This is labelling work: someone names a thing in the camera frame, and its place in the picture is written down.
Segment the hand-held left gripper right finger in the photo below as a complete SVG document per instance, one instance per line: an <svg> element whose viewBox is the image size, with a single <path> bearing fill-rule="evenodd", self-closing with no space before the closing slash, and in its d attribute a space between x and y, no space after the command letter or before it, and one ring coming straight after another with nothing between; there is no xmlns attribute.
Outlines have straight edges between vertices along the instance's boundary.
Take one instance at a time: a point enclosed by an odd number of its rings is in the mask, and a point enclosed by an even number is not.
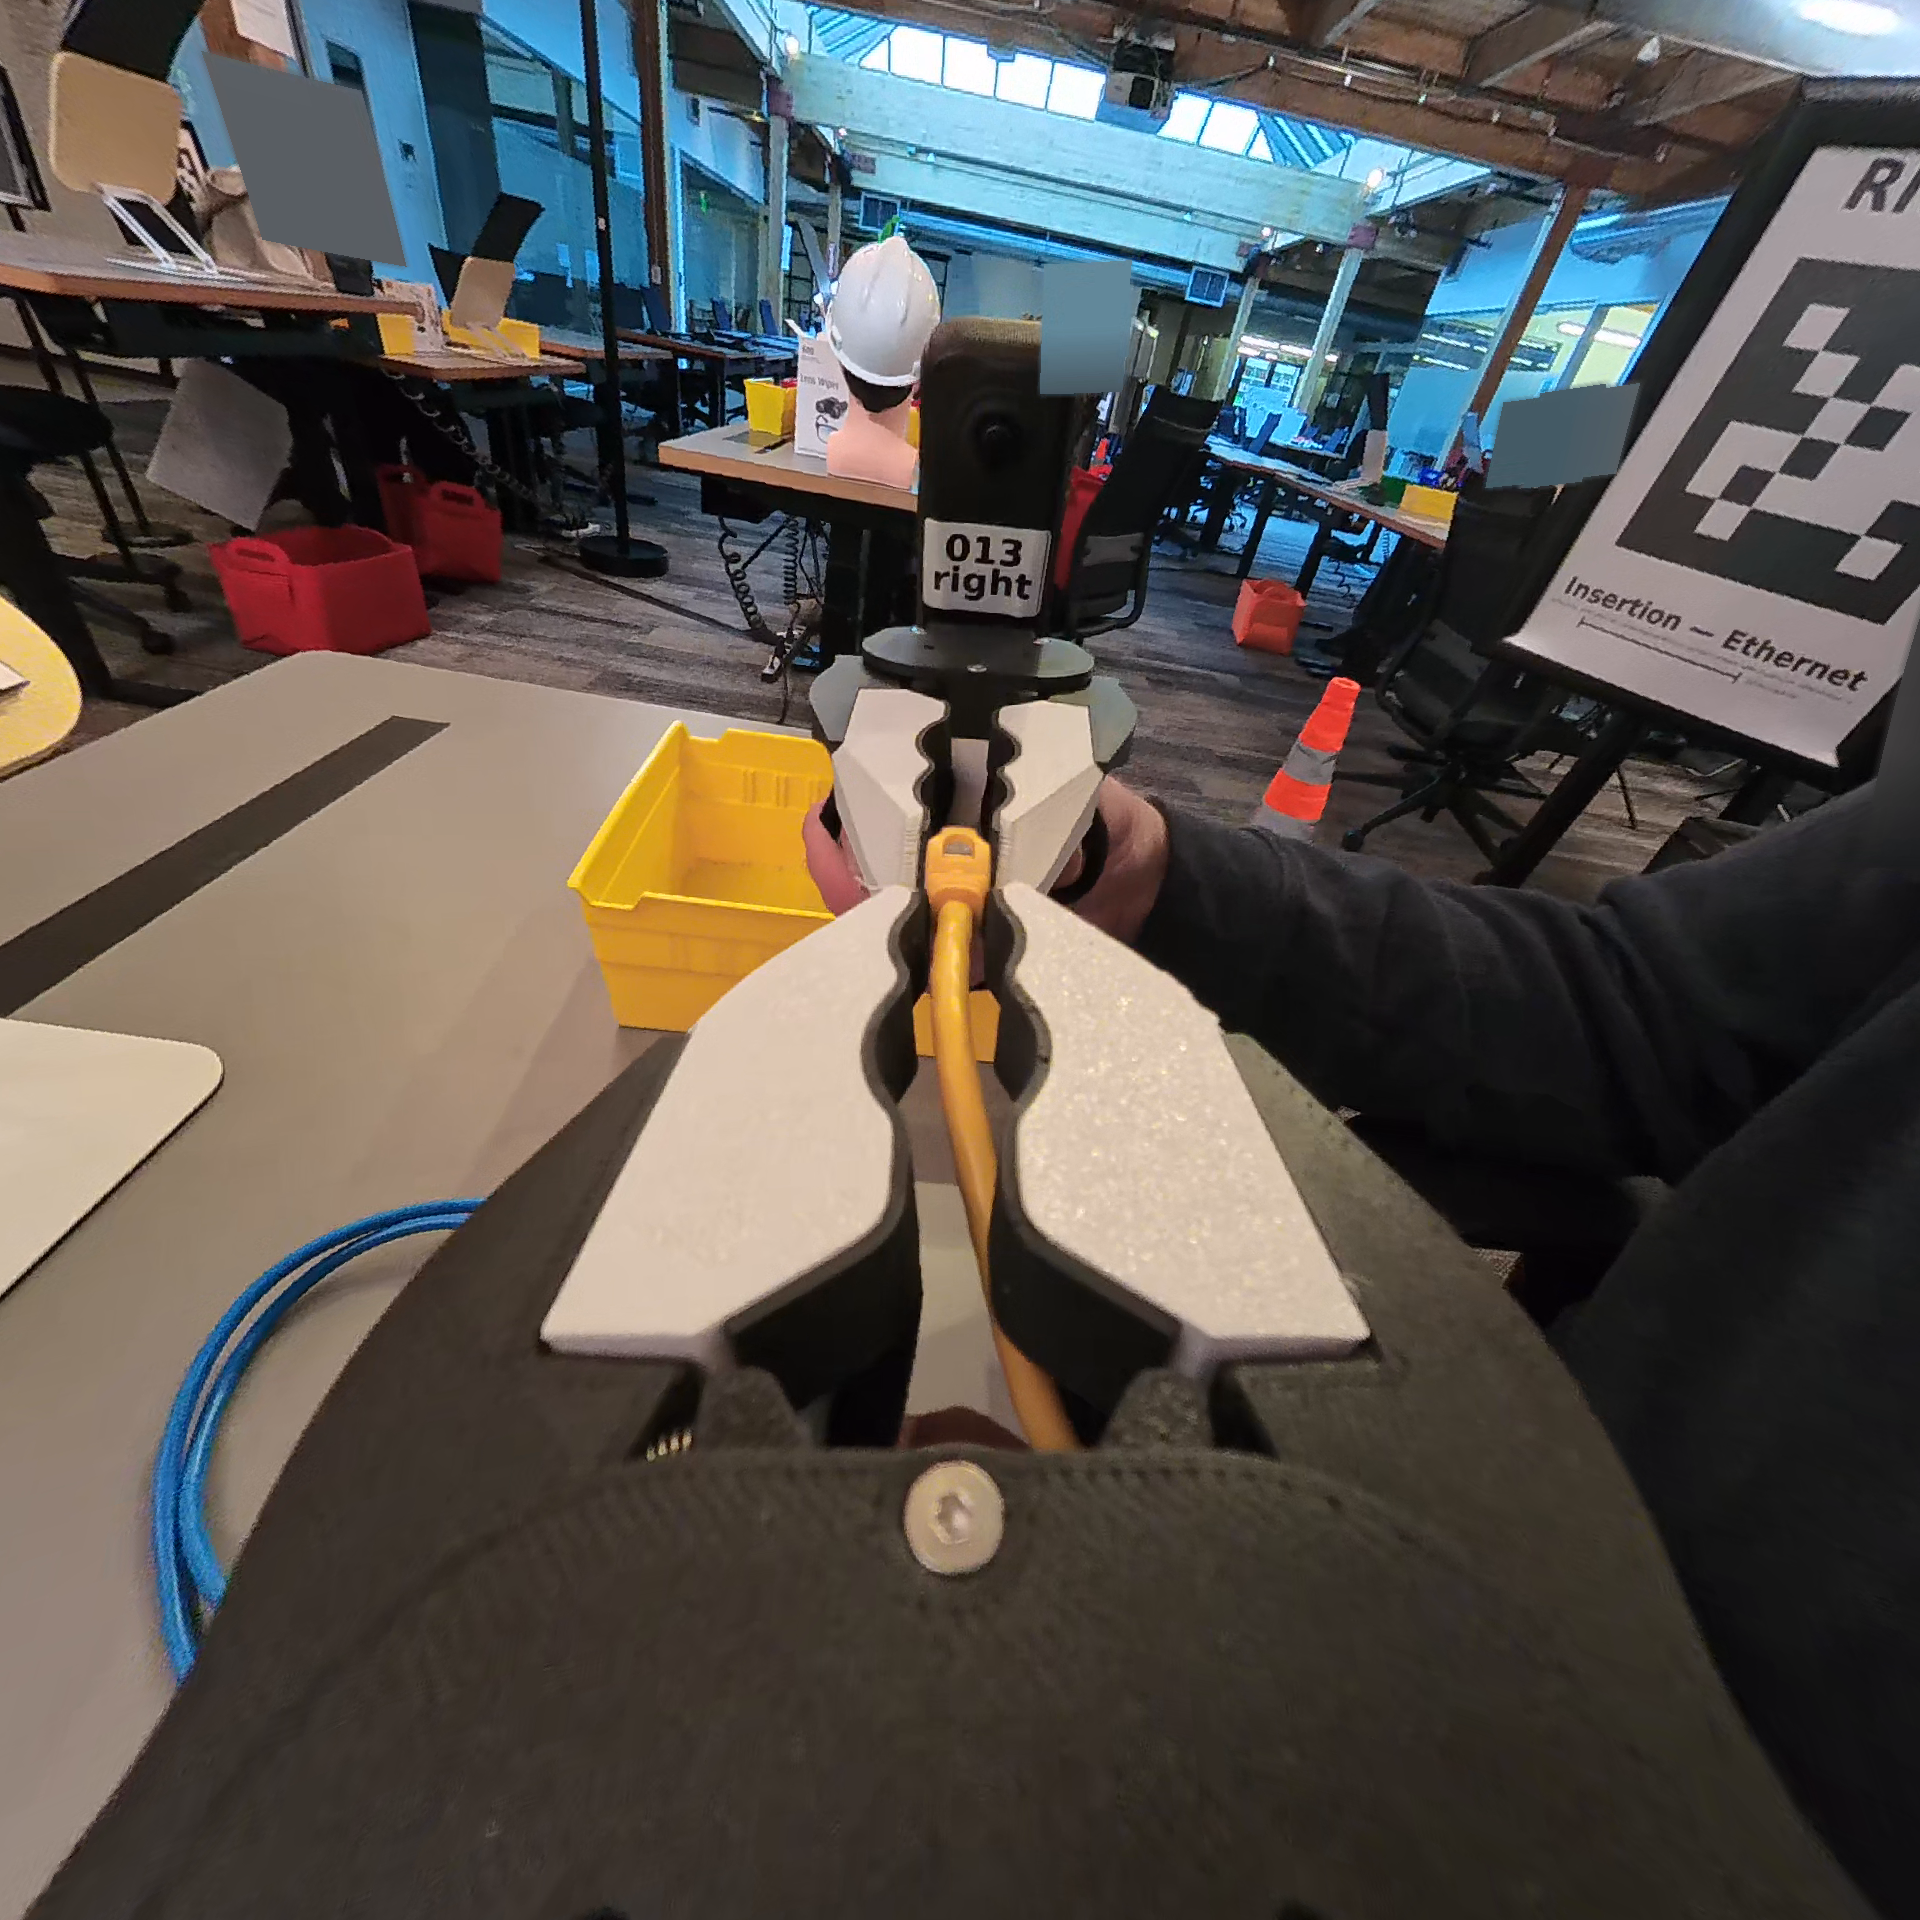
<svg viewBox="0 0 1920 1920"><path fill-rule="evenodd" d="M991 899L999 1327L1097 1424L1152 1372L1342 1361L1373 1329L1219 1022L1032 884Z"/></svg>

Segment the red plastic bin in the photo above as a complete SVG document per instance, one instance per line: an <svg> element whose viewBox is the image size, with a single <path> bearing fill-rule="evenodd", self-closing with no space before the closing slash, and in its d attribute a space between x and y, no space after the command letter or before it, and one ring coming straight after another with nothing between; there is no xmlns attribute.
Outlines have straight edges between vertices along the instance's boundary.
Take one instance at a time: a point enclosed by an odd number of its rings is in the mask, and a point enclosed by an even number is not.
<svg viewBox="0 0 1920 1920"><path fill-rule="evenodd" d="M503 515L482 491L428 478L411 464L381 464L377 488L387 536L413 550L425 579L503 582Z"/></svg>
<svg viewBox="0 0 1920 1920"><path fill-rule="evenodd" d="M433 633L416 556L383 532L289 525L207 556L238 641L259 653L366 657Z"/></svg>

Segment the light wooden document stand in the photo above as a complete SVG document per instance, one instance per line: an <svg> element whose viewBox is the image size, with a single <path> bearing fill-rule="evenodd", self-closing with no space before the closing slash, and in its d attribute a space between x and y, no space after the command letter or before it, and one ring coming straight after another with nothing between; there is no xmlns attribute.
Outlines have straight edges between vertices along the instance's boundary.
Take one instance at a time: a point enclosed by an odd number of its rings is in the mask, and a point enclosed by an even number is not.
<svg viewBox="0 0 1920 1920"><path fill-rule="evenodd" d="M172 214L180 187L180 93L167 79L60 49L51 65L51 163L93 194L119 231L172 276L223 274Z"/></svg>

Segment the black stool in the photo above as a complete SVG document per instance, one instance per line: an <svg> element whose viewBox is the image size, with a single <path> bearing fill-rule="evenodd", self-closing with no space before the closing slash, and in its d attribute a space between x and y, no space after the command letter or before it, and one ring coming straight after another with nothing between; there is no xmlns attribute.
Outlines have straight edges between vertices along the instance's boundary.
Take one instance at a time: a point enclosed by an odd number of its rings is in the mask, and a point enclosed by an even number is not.
<svg viewBox="0 0 1920 1920"><path fill-rule="evenodd" d="M85 608L102 611L111 622L132 630L150 655L168 655L174 649L172 636L82 584L116 582L159 588L174 611L190 611L190 600L180 588L180 570L172 568L165 573L140 570L122 534L112 534L116 557L64 556L56 551L45 529L53 507L36 491L35 469L60 461L80 461L89 467L90 458L102 450L114 450L114 430L99 404L27 386L2 388L2 588L60 649L85 696L145 707L174 706L189 697L184 687L114 678L85 617Z"/></svg>

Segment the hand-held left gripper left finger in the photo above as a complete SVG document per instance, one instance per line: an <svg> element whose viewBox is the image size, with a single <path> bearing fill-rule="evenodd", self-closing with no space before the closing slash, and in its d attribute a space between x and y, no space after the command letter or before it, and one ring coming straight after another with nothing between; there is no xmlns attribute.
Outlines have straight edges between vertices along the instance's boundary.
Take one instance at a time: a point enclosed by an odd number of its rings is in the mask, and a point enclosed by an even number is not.
<svg viewBox="0 0 1920 1920"><path fill-rule="evenodd" d="M694 1024L545 1313L549 1350L760 1370L828 1442L898 1442L919 964L921 894L883 885Z"/></svg>

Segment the black office chair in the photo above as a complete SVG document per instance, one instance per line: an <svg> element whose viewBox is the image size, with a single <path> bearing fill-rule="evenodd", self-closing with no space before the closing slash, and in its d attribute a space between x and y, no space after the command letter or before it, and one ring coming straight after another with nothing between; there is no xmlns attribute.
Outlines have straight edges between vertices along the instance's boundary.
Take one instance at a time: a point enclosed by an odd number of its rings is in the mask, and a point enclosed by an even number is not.
<svg viewBox="0 0 1920 1920"><path fill-rule="evenodd" d="M1504 651L1541 596L1536 546L1560 488L1465 491L1425 615L1383 657L1381 710L1406 742L1398 798L1340 834L1344 852L1448 814L1484 855L1478 884L1518 887L1640 745L1649 720Z"/></svg>
<svg viewBox="0 0 1920 1920"><path fill-rule="evenodd" d="M1073 467L1041 631L1084 641L1134 625L1152 547L1208 458L1220 405L1158 388L1111 466Z"/></svg>

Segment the orange traffic cone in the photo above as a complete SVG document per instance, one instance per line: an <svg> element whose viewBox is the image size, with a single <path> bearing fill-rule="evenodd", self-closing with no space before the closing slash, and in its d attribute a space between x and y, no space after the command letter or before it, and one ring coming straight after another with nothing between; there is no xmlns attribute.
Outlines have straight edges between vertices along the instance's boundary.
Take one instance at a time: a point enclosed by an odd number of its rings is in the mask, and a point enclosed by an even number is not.
<svg viewBox="0 0 1920 1920"><path fill-rule="evenodd" d="M1361 693L1344 675L1327 683L1261 798L1257 830L1282 840L1311 840L1321 830Z"/></svg>

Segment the person's right hand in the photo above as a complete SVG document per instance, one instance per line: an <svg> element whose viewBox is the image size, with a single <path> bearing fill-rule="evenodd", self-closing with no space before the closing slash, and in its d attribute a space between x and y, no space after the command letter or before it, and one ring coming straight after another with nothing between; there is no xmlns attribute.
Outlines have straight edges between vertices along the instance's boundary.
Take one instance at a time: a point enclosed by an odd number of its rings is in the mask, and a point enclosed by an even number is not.
<svg viewBox="0 0 1920 1920"><path fill-rule="evenodd" d="M1106 935L1134 945L1168 874L1168 822L1154 801L1114 778L1101 785L1097 820L1099 830L1090 827L1081 850L1068 858L1053 897ZM1099 832L1105 835L1099 874L1084 877ZM842 915L869 897L853 853L825 820L825 803L807 814L802 848L828 914Z"/></svg>

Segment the white hanging paper sheet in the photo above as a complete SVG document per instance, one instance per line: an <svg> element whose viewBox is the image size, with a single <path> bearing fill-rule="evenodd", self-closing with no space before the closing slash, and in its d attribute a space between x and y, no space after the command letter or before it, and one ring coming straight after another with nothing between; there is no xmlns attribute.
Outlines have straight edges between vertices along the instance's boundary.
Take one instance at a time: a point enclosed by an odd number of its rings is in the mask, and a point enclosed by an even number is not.
<svg viewBox="0 0 1920 1920"><path fill-rule="evenodd" d="M223 522L261 527L292 453L286 405L212 359L177 379L149 459L149 478Z"/></svg>

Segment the pink mannequin head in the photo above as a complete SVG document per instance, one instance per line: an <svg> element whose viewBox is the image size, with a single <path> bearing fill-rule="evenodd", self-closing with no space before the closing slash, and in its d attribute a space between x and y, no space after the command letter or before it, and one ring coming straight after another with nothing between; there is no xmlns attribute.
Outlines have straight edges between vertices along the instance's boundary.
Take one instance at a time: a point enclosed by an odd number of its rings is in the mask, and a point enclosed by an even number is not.
<svg viewBox="0 0 1920 1920"><path fill-rule="evenodd" d="M875 382L840 365L846 412L826 440L831 475L912 493L921 453L910 442L917 383Z"/></svg>

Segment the yellow plastic bin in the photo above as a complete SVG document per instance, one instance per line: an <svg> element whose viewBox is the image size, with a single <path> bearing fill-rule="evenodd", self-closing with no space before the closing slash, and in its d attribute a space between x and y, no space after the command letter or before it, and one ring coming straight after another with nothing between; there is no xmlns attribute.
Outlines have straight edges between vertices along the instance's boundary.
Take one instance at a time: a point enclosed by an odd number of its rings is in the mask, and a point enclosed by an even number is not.
<svg viewBox="0 0 1920 1920"><path fill-rule="evenodd" d="M929 834L947 803L949 718ZM685 1033L751 972L831 922L805 818L835 756L794 731L663 731L570 875L623 1026Z"/></svg>

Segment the person's right forearm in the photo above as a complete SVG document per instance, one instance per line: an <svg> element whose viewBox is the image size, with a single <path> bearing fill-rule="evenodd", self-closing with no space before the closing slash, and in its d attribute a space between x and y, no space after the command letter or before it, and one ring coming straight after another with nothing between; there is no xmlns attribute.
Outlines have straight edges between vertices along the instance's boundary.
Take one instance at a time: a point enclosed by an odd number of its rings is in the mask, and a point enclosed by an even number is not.
<svg viewBox="0 0 1920 1920"><path fill-rule="evenodd" d="M1329 1105L1484 1159L1917 1185L1917 875L1868 790L1594 901L1167 810L1138 950Z"/></svg>

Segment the white hard hat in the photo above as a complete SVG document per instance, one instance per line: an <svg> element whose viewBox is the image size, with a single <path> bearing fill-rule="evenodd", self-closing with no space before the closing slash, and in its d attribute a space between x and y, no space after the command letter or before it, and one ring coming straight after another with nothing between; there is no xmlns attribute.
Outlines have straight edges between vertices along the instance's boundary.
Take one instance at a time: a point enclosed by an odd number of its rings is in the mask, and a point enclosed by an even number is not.
<svg viewBox="0 0 1920 1920"><path fill-rule="evenodd" d="M942 291L900 231L853 251L826 307L826 337L840 369L876 388L912 388L945 319Z"/></svg>

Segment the dark wooden desk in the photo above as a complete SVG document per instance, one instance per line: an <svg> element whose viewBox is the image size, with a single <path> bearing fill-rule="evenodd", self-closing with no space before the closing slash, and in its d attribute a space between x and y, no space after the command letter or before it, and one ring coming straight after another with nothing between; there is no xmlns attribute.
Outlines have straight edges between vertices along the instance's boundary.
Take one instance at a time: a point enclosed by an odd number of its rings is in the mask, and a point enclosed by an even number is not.
<svg viewBox="0 0 1920 1920"><path fill-rule="evenodd" d="M233 355L377 359L381 334L375 318L411 311L404 298L344 293L300 278L225 269L210 280L174 276L140 251L102 251L27 231L4 234L2 283L9 298L74 300L99 307L112 355L154 361ZM189 696L177 704L132 707L174 707L193 700L193 692L184 692Z"/></svg>

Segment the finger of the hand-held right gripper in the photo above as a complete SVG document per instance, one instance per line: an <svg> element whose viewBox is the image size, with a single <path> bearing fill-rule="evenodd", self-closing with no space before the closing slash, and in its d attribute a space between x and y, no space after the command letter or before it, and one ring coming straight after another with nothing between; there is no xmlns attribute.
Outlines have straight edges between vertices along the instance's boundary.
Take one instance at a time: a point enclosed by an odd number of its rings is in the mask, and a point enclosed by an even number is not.
<svg viewBox="0 0 1920 1920"><path fill-rule="evenodd" d="M949 706L908 687L857 693L832 754L838 835L871 891L919 890Z"/></svg>
<svg viewBox="0 0 1920 1920"><path fill-rule="evenodd" d="M1105 774L1090 710L1022 701L994 713L991 737L991 848L996 890L1050 890L1082 843Z"/></svg>

